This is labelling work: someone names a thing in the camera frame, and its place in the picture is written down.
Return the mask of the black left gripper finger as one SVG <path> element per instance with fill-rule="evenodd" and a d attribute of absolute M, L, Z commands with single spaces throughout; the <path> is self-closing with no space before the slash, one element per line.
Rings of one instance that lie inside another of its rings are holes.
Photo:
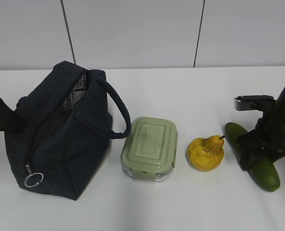
<path fill-rule="evenodd" d="M 0 98 L 0 131 L 20 133 L 27 125 L 27 121 L 9 108 Z"/>

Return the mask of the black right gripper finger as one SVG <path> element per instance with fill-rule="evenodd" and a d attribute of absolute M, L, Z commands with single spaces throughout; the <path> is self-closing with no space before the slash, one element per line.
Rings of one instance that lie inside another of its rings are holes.
<path fill-rule="evenodd" d="M 284 157 L 285 157 L 285 150 L 275 150 L 275 151 L 271 151 L 269 154 L 269 159 L 271 161 L 277 161 Z"/>
<path fill-rule="evenodd" d="M 267 157 L 267 149 L 256 142 L 240 142 L 242 155 L 240 157 L 239 164 L 242 170 L 249 170 L 258 161 Z"/>

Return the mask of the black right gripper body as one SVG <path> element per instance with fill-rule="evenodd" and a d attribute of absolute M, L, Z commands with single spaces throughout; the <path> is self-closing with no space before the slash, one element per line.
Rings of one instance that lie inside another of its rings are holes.
<path fill-rule="evenodd" d="M 285 114 L 263 113 L 255 128 L 240 136 L 240 142 L 256 142 L 267 149 L 267 156 L 271 151 L 285 150 Z"/>

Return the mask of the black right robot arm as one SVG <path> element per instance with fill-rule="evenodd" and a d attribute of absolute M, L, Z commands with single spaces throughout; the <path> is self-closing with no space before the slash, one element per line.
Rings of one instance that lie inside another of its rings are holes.
<path fill-rule="evenodd" d="M 269 95 L 238 96 L 235 109 L 263 112 L 255 128 L 237 139 L 247 152 L 240 158 L 243 170 L 249 170 L 264 157 L 272 162 L 285 157 L 285 87 L 276 100 Z"/>

